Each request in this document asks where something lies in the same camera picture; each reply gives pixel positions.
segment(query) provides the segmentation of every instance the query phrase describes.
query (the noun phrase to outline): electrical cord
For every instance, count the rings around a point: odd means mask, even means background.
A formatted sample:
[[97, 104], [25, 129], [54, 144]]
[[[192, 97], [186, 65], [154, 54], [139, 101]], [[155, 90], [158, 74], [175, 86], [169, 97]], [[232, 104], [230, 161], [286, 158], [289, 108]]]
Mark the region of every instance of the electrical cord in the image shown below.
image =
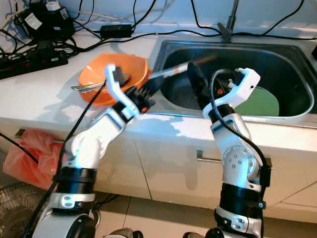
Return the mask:
[[11, 142], [13, 145], [15, 145], [16, 147], [18, 147], [20, 150], [22, 150], [24, 153], [26, 153], [35, 163], [39, 163], [39, 161], [37, 159], [35, 159], [35, 157], [27, 150], [25, 149], [23, 146], [20, 146], [18, 143], [16, 143], [14, 140], [11, 140], [9, 137], [5, 136], [4, 134], [2, 134], [0, 132], [0, 136], [3, 137], [4, 139], [6, 139], [7, 141]]
[[301, 0], [299, 6], [295, 9], [295, 11], [293, 11], [291, 14], [288, 14], [287, 16], [285, 16], [284, 18], [280, 19], [277, 23], [275, 23], [273, 26], [271, 26], [267, 31], [265, 31], [262, 36], [266, 35], [267, 33], [269, 33], [271, 30], [273, 30], [279, 23], [281, 23], [282, 21], [286, 20], [287, 18], [293, 16], [294, 14], [296, 14], [303, 6], [304, 0]]
[[153, 0], [153, 1], [152, 1], [152, 4], [151, 4], [150, 8], [148, 9], [148, 11], [144, 14], [144, 16], [142, 16], [142, 17], [140, 18], [140, 20], [138, 20], [138, 21], [132, 26], [133, 29], [135, 29], [135, 27], [149, 15], [149, 13], [151, 12], [151, 10], [152, 10], [152, 8], [154, 7], [154, 5], [155, 5], [156, 2], [157, 2], [157, 0]]
[[90, 30], [89, 28], [85, 27], [84, 24], [81, 24], [80, 22], [76, 21], [76, 20], [73, 20], [73, 22], [75, 22], [76, 24], [80, 25], [82, 28], [84, 28], [86, 31], [90, 32], [91, 34], [93, 34], [94, 36], [98, 37], [99, 39], [102, 40], [102, 38], [97, 35], [95, 32], [93, 32], [92, 30]]
[[83, 0], [80, 0], [77, 16], [72, 18], [73, 20], [76, 20], [79, 17], [82, 5], [83, 5]]
[[[199, 36], [203, 36], [203, 37], [215, 37], [215, 36], [220, 36], [221, 35], [221, 34], [206, 35], [206, 34], [202, 34], [202, 33], [191, 31], [191, 30], [176, 30], [176, 31], [162, 32], [162, 33], [160, 33], [160, 32], [158, 32], [158, 33], [146, 33], [146, 34], [138, 35], [138, 36], [129, 38], [127, 40], [121, 40], [121, 41], [120, 40], [110, 40], [110, 41], [108, 41], [108, 39], [104, 39], [104, 40], [101, 40], [101, 41], [99, 41], [99, 42], [87, 47], [87, 48], [77, 47], [76, 50], [78, 52], [87, 52], [87, 51], [90, 51], [92, 49], [95, 49], [98, 46], [101, 46], [101, 45], [104, 45], [104, 44], [107, 44], [107, 43], [124, 43], [124, 42], [129, 42], [129, 41], [141, 38], [141, 37], [145, 37], [145, 36], [170, 35], [170, 34], [174, 34], [174, 33], [178, 33], [178, 32], [188, 32], [188, 33], [193, 33], [193, 34], [196, 34], [196, 35], [199, 35]], [[68, 44], [68, 43], [65, 43], [65, 45], [69, 46], [70, 48], [74, 47], [73, 45]]]
[[19, 38], [16, 38], [14, 36], [12, 36], [9, 32], [7, 32], [6, 30], [0, 29], [0, 32], [3, 32], [4, 34], [6, 34], [7, 36], [11, 37], [12, 39], [14, 39], [16, 42], [20, 42], [23, 45], [26, 45], [26, 43], [24, 43], [23, 41], [21, 41]]
[[195, 16], [195, 22], [196, 22], [196, 25], [199, 27], [199, 28], [202, 28], [202, 29], [210, 29], [210, 30], [214, 30], [215, 32], [217, 33], [221, 33], [218, 29], [216, 28], [213, 28], [213, 27], [209, 27], [209, 26], [201, 26], [198, 22], [198, 18], [197, 18], [197, 14], [196, 14], [196, 10], [195, 10], [195, 5], [194, 5], [194, 1], [191, 0], [191, 3], [192, 3], [192, 9], [193, 9], [193, 13], [194, 13], [194, 16]]
[[133, 28], [133, 32], [135, 31], [135, 28], [136, 28], [136, 18], [135, 18], [135, 5], [137, 3], [137, 0], [134, 0], [134, 3], [133, 3], [133, 20], [134, 20], [134, 28]]
[[9, 13], [9, 14], [11, 14], [11, 16], [2, 24], [2, 26], [0, 27], [0, 30], [2, 30], [2, 29], [12, 20], [12, 18], [14, 18], [17, 14], [19, 14], [19, 13], [25, 11], [26, 9], [27, 9], [27, 8], [22, 9], [22, 10], [19, 10], [19, 11], [17, 11], [17, 12]]
[[102, 202], [97, 202], [96, 206], [93, 209], [100, 209], [103, 205], [114, 201], [119, 194], [115, 195], [113, 198], [110, 198], [112, 194], [109, 194]]
[[[170, 0], [166, 5], [164, 5], [163, 8], [157, 8], [157, 9], [152, 9], [151, 12], [164, 12], [166, 11], [173, 3], [175, 2], [175, 0]], [[87, 15], [90, 15], [91, 12], [87, 12], [87, 11], [76, 11], [76, 10], [68, 10], [70, 12], [76, 12], [76, 13], [81, 13], [81, 14], [87, 14]], [[146, 11], [144, 10], [140, 10], [140, 11], [135, 11], [135, 14], [141, 14], [141, 13], [145, 13]], [[129, 18], [130, 17], [133, 17], [133, 14], [130, 14], [128, 16], [124, 16], [124, 17], [118, 17], [118, 16], [114, 16], [114, 15], [111, 15], [111, 14], [98, 14], [98, 13], [93, 13], [93, 16], [96, 16], [98, 19], [99, 17], [102, 17], [102, 18], [105, 18], [105, 19], [108, 19], [108, 20], [111, 20], [111, 21], [129, 21], [129, 22], [134, 22], [133, 20], [130, 20]], [[155, 20], [152, 20], [150, 22], [146, 22], [146, 23], [153, 23], [157, 20], [159, 20], [161, 18], [161, 16], [159, 16], [157, 19]]]
[[[69, 40], [74, 44], [74, 47], [77, 47], [77, 43], [73, 37], [70, 37]], [[65, 49], [65, 50], [70, 49], [71, 50], [70, 53], [66, 52], [68, 58], [76, 56], [79, 54], [75, 49], [71, 49], [69, 46], [65, 45], [65, 43], [66, 43], [65, 41], [55, 41], [53, 43], [56, 44], [54, 46], [54, 49]]]
[[303, 41], [317, 40], [317, 37], [312, 37], [312, 38], [298, 38], [298, 37], [288, 37], [288, 36], [275, 36], [275, 35], [253, 34], [253, 33], [248, 33], [248, 32], [238, 32], [238, 33], [233, 33], [232, 35], [233, 35], [233, 36], [272, 37], [272, 38], [286, 39], [286, 40], [303, 40]]
[[90, 22], [90, 18], [91, 18], [91, 16], [93, 15], [94, 10], [95, 10], [95, 0], [93, 0], [93, 7], [92, 7], [92, 10], [91, 10], [91, 13], [90, 13], [90, 15], [89, 15], [89, 17], [88, 17], [87, 22], [86, 22], [85, 24], [83, 24], [84, 26], [87, 25], [87, 24]]
[[76, 131], [76, 129], [78, 128], [80, 122], [82, 121], [82, 119], [84, 118], [85, 114], [87, 113], [87, 111], [89, 110], [89, 108], [91, 107], [91, 105], [94, 103], [94, 101], [96, 100], [96, 98], [100, 95], [101, 91], [104, 89], [104, 87], [106, 86], [106, 82], [102, 85], [102, 87], [98, 90], [98, 92], [95, 94], [95, 96], [92, 98], [92, 100], [89, 102], [89, 104], [86, 106], [86, 108], [83, 110], [82, 114], [80, 115], [79, 119], [77, 120], [75, 126], [71, 129], [70, 133], [68, 134], [68, 136], [66, 137], [62, 148], [60, 150], [59, 153], [59, 157], [58, 157], [58, 163], [57, 163], [57, 169], [56, 169], [56, 175], [53, 178], [53, 182], [50, 186], [50, 188], [48, 189], [48, 191], [45, 193], [44, 197], [42, 198], [42, 200], [40, 201], [40, 203], [38, 204], [38, 206], [36, 207], [36, 209], [34, 210], [25, 230], [23, 233], [23, 238], [27, 238], [29, 235], [29, 232], [31, 231], [31, 228], [35, 222], [35, 219], [38, 215], [38, 213], [41, 210], [41, 207], [44, 205], [44, 203], [46, 202], [46, 200], [49, 198], [49, 196], [51, 195], [51, 193], [53, 192], [54, 188], [56, 187], [57, 183], [58, 183], [58, 176], [62, 167], [62, 160], [63, 160], [63, 156], [65, 153], [65, 146], [67, 141], [73, 136], [74, 132]]

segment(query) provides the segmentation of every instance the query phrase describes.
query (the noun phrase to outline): kitchen counter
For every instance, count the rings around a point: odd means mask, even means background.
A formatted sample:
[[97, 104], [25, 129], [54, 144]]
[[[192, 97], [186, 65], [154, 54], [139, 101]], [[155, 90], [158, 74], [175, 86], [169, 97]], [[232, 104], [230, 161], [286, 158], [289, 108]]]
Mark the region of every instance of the kitchen counter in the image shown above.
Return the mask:
[[[78, 45], [86, 47], [97, 41], [96, 38], [80, 32], [76, 37]], [[0, 80], [0, 123], [23, 128], [33, 127], [57, 131], [70, 131], [86, 103], [78, 92], [70, 89], [77, 85], [82, 69], [94, 58], [104, 53], [130, 54], [148, 59], [153, 68], [163, 40], [212, 41], [219, 37], [205, 38], [192, 35], [151, 36], [127, 43], [111, 43], [87, 53], [81, 53], [69, 60], [69, 64], [21, 76]], [[311, 56], [315, 42], [280, 40], [269, 38], [237, 38], [237, 43], [289, 44], [299, 46], [314, 69], [317, 62]], [[102, 108], [92, 107], [80, 128], [84, 128], [91, 116]], [[213, 141], [209, 130], [211, 122], [207, 119], [174, 117], [145, 114], [137, 123], [128, 126], [124, 136], [157, 140], [161, 136], [175, 143], [175, 136], [195, 143], [208, 145]], [[314, 128], [247, 123], [252, 138], [259, 146], [281, 147], [294, 150], [317, 152], [317, 130]]]

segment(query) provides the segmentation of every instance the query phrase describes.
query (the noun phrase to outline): cabinet door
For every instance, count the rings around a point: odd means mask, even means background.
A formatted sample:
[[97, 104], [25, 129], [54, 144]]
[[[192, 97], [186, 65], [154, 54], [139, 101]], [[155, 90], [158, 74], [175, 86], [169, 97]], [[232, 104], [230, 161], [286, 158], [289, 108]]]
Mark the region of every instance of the cabinet door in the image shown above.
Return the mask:
[[151, 198], [133, 140], [119, 136], [108, 146], [98, 169], [95, 190]]
[[136, 144], [153, 200], [205, 208], [219, 204], [222, 165], [215, 147], [143, 140]]
[[[273, 165], [271, 185], [264, 196], [268, 206], [283, 201], [317, 181], [315, 152], [280, 148], [262, 148], [262, 151], [271, 157]], [[313, 203], [315, 198], [305, 199]]]
[[[164, 142], [136, 141], [154, 200], [214, 208], [218, 205], [221, 163], [197, 160], [197, 150], [220, 160], [214, 143], [198, 148]], [[264, 200], [272, 206], [317, 180], [316, 154], [281, 148], [261, 148], [272, 160], [271, 186]]]
[[317, 183], [286, 198], [283, 203], [317, 208]]

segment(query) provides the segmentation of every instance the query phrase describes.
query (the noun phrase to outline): white wall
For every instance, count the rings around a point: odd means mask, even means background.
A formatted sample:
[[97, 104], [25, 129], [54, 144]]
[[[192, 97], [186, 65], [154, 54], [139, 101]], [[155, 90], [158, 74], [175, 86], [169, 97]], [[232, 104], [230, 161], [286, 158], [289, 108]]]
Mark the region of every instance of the white wall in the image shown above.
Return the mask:
[[[165, 0], [158, 0], [155, 8], [161, 8]], [[60, 0], [69, 10], [78, 10], [79, 0]], [[134, 0], [95, 0], [95, 12], [126, 16], [132, 13]], [[152, 0], [137, 0], [136, 10], [148, 9]], [[201, 24], [226, 23], [231, 12], [233, 0], [194, 0]], [[253, 32], [263, 32], [282, 17], [297, 8], [300, 0], [240, 0], [237, 11], [236, 31], [249, 29]], [[90, 12], [92, 0], [84, 0], [82, 10]], [[154, 12], [146, 20], [155, 19], [159, 15]], [[165, 12], [159, 23], [195, 24], [190, 0], [175, 0]], [[305, 0], [302, 9], [290, 19], [278, 26], [283, 28], [300, 28], [300, 30], [317, 32], [317, 0]], [[299, 35], [298, 31], [290, 34]]]

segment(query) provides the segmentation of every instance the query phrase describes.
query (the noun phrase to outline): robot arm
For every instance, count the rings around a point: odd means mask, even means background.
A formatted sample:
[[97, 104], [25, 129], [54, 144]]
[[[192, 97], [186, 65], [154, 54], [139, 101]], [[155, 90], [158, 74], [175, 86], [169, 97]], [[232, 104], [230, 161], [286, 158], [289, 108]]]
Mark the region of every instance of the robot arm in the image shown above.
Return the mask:
[[[58, 176], [58, 186], [44, 209], [33, 238], [74, 238], [95, 236], [95, 222], [90, 213], [94, 206], [93, 187], [99, 161], [106, 148], [126, 127], [129, 121], [146, 112], [154, 103], [151, 96], [163, 81], [150, 80], [141, 89], [121, 92], [113, 78], [114, 65], [105, 68], [106, 86], [116, 104], [99, 113], [88, 129], [71, 138], [66, 144], [66, 160]], [[225, 122], [240, 134], [251, 139], [241, 117], [233, 110], [247, 100], [260, 77], [254, 70], [238, 69], [244, 75], [240, 85], [216, 100]], [[212, 116], [212, 106], [204, 108], [204, 116], [211, 118], [211, 131], [222, 154], [223, 185], [220, 205], [215, 211], [217, 228], [209, 238], [262, 237], [264, 167], [259, 154], [237, 135], [227, 130]]]
[[[252, 69], [237, 69], [244, 75], [239, 86], [217, 99], [215, 104], [224, 122], [239, 134], [251, 139], [240, 115], [234, 112], [251, 95], [260, 80]], [[270, 166], [241, 137], [229, 131], [214, 116], [211, 104], [204, 116], [212, 120], [211, 132], [222, 155], [222, 191], [220, 205], [215, 210], [217, 228], [208, 231], [207, 238], [263, 237], [263, 195], [269, 186]]]
[[153, 104], [146, 90], [131, 88], [124, 94], [113, 78], [114, 71], [113, 64], [105, 68], [106, 86], [116, 104], [95, 116], [85, 131], [66, 143], [66, 160], [58, 175], [57, 189], [50, 196], [33, 238], [95, 236], [95, 221], [90, 213], [95, 204], [93, 188], [100, 159], [129, 121]]

